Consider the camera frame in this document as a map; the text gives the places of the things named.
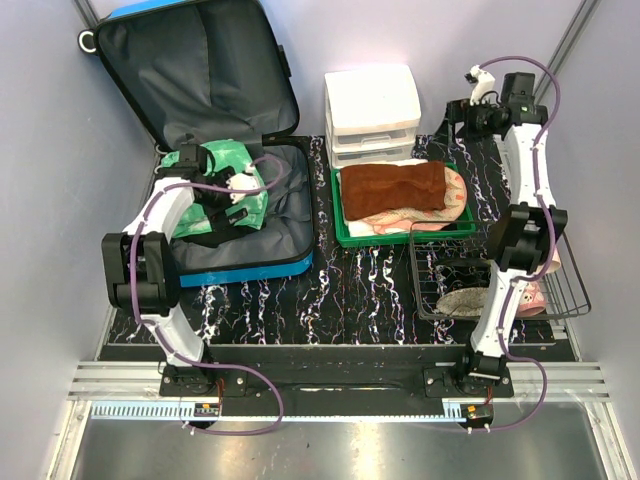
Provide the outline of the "green white patterned garment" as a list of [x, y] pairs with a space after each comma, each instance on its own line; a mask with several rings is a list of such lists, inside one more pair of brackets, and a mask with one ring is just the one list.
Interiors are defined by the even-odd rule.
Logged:
[[209, 153], [204, 175], [199, 183], [216, 180], [228, 181], [237, 174], [251, 179], [243, 185], [232, 187], [237, 193], [219, 194], [196, 190], [196, 202], [181, 216], [172, 238], [211, 248], [226, 241], [259, 231], [263, 227], [268, 193], [246, 195], [244, 189], [264, 187], [265, 182], [253, 164], [247, 148], [235, 140], [217, 140], [202, 145]]

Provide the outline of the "pink mesh patterned pouch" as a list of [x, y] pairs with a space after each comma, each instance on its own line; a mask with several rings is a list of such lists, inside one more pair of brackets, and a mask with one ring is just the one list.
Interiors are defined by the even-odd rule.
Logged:
[[444, 178], [443, 209], [420, 211], [414, 208], [401, 208], [366, 217], [362, 222], [377, 235], [411, 230], [440, 231], [444, 229], [461, 216], [467, 203], [467, 188], [462, 176], [453, 169], [444, 167]]

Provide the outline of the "brown suede cloth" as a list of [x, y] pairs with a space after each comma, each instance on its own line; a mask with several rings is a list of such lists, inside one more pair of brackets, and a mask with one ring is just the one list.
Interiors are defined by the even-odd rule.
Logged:
[[445, 164], [358, 164], [340, 170], [343, 213], [349, 221], [388, 210], [445, 208]]

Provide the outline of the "blue fish-print suitcase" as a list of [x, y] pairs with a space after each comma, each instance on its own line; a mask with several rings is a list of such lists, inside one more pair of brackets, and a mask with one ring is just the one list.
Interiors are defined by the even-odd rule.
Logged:
[[161, 152], [236, 140], [269, 185], [263, 227], [213, 248], [173, 240], [182, 284], [290, 277], [313, 261], [312, 166], [290, 70], [256, 1], [144, 1], [79, 33]]

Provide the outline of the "white towel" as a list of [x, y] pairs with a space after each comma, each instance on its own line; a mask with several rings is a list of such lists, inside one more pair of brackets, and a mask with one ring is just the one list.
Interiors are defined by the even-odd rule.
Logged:
[[[395, 165], [400, 167], [413, 166], [426, 163], [426, 160], [421, 159], [406, 159], [395, 162], [380, 162], [380, 165]], [[343, 222], [348, 230], [349, 236], [352, 238], [375, 236], [374, 226], [366, 223], [364, 220], [348, 221], [343, 216]]]

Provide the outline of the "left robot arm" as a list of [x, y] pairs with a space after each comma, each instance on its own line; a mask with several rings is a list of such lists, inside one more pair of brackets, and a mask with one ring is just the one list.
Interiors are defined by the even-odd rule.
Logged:
[[180, 306], [181, 280], [171, 250], [176, 233], [223, 233], [242, 214], [226, 215], [259, 188], [244, 145], [233, 140], [184, 144], [165, 155], [155, 170], [152, 193], [135, 219], [101, 242], [111, 305], [130, 313], [166, 356], [164, 395], [221, 393], [224, 382]]

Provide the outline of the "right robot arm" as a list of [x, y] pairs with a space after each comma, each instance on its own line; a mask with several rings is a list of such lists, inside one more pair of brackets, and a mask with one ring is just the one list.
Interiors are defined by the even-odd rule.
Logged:
[[486, 98], [495, 78], [484, 67], [472, 67], [466, 79], [473, 90], [454, 108], [453, 120], [464, 139], [502, 140], [511, 192], [506, 210], [488, 229], [485, 304], [464, 356], [451, 372], [457, 390], [472, 397], [500, 386], [507, 377], [509, 336], [521, 298], [527, 285], [549, 269], [568, 214], [557, 207], [551, 192], [546, 139], [553, 117], [535, 100], [534, 75], [506, 74], [495, 103]]

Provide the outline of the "green plastic tray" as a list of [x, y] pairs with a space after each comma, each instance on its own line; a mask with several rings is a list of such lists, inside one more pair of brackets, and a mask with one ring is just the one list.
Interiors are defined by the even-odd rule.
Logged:
[[350, 221], [344, 215], [341, 200], [340, 171], [331, 171], [334, 225], [336, 239], [344, 248], [407, 244], [411, 237], [418, 241], [460, 239], [478, 230], [468, 206], [468, 190], [458, 168], [444, 165], [447, 184], [446, 208], [425, 211], [404, 208], [372, 217]]

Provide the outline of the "white plastic drawer unit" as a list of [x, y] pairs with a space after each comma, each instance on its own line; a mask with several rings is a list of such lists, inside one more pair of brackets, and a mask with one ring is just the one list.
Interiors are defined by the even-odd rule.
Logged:
[[397, 163], [411, 157], [421, 106], [407, 65], [378, 64], [327, 73], [324, 99], [332, 168]]

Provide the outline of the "speckled grey plate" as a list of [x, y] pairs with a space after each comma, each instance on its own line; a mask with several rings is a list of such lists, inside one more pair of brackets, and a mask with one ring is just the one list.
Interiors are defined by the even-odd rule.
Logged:
[[478, 317], [487, 300], [486, 287], [469, 287], [451, 291], [436, 302], [436, 311], [448, 316]]

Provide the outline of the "pink patterned cup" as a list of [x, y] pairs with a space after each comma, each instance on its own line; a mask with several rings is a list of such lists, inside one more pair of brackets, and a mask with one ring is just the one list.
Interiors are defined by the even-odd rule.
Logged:
[[527, 284], [518, 305], [517, 316], [532, 317], [542, 313], [547, 306], [546, 298], [538, 282]]

